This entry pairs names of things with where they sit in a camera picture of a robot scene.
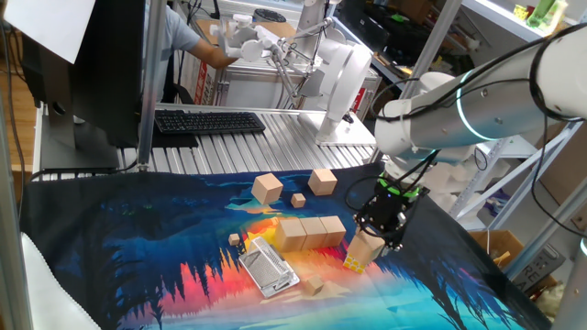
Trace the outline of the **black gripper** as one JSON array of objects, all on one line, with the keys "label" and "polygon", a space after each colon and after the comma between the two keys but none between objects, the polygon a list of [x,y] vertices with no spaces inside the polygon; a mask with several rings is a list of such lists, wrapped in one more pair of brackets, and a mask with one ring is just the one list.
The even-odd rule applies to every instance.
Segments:
[{"label": "black gripper", "polygon": [[404,231],[411,218],[416,196],[405,197],[391,192],[380,192],[353,215],[359,231],[386,233],[384,251],[397,252],[403,248]]}]

